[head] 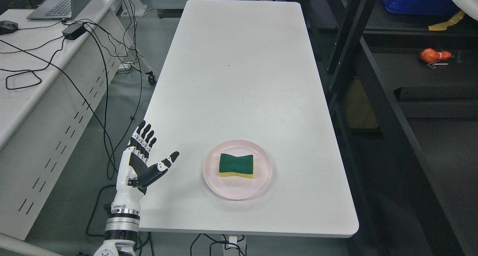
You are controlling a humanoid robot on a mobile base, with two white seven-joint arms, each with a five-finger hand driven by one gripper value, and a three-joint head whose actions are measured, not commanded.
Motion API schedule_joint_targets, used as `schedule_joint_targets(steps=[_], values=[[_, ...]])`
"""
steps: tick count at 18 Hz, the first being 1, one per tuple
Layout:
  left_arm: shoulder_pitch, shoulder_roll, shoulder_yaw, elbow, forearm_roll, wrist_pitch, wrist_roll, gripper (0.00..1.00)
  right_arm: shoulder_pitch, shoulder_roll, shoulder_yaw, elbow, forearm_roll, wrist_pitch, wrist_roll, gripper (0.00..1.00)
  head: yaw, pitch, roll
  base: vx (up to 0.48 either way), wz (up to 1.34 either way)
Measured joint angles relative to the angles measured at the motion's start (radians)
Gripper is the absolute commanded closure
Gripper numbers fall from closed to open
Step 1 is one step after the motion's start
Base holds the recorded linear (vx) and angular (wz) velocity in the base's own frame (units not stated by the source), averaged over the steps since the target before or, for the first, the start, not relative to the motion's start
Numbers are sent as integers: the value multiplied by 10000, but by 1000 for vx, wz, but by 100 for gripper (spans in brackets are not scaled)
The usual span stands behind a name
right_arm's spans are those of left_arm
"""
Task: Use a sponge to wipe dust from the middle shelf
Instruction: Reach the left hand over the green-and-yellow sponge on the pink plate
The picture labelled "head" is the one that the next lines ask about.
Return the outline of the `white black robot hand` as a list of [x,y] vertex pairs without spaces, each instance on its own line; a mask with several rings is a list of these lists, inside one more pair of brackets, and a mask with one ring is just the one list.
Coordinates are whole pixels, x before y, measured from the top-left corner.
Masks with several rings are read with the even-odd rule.
[[179,157],[179,152],[174,151],[161,161],[150,162],[150,152],[156,141],[151,124],[142,121],[122,153],[111,213],[138,215],[140,200],[145,196],[148,186],[164,176]]

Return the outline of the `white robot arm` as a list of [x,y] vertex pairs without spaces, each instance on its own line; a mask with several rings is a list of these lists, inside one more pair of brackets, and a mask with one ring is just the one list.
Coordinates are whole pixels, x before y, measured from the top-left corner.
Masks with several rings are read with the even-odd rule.
[[94,256],[135,256],[140,216],[134,209],[113,209],[106,222],[105,240]]

